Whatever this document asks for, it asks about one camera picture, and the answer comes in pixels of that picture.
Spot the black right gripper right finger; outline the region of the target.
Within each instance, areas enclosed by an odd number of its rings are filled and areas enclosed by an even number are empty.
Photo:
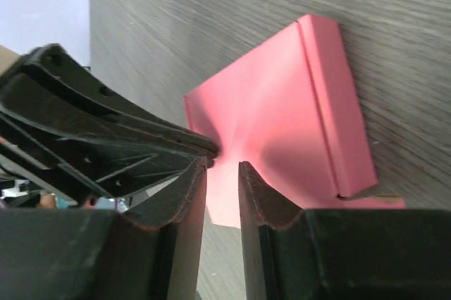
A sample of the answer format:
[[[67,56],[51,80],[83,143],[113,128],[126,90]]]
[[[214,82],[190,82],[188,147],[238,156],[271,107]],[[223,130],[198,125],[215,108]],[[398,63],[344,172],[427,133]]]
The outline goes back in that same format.
[[[449,299],[450,212],[302,209],[251,163],[238,191],[248,299]]]

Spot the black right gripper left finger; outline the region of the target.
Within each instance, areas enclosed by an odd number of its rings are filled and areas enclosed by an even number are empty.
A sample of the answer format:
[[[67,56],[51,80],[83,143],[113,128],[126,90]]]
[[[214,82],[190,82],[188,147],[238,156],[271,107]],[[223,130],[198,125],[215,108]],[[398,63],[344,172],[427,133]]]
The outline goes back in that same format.
[[[1,212],[2,299],[194,299],[206,159],[124,213]]]

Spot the pink paper box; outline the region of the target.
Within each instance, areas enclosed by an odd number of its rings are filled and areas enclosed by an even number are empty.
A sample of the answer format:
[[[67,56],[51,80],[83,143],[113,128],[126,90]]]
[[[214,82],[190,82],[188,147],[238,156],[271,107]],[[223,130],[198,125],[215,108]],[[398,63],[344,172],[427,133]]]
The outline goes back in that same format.
[[[338,23],[304,15],[189,92],[188,127],[219,147],[207,173],[213,224],[240,226],[238,165],[302,208],[404,208],[358,198],[377,184]]]

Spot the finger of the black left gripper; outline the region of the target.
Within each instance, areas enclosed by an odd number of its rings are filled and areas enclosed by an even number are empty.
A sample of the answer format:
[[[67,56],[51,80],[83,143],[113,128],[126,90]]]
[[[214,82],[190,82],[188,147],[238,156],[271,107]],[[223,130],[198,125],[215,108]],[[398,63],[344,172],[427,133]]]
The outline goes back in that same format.
[[[124,198],[180,174],[215,144],[141,108],[1,109],[1,188],[50,192],[83,205]]]
[[[1,75],[1,102],[18,113],[18,104],[8,103],[6,96],[27,88],[43,89],[44,98],[58,98],[70,111],[105,121],[108,130],[114,125],[123,129],[129,141],[218,153],[218,146],[208,137],[163,120],[109,89],[59,44],[37,47],[10,65]]]

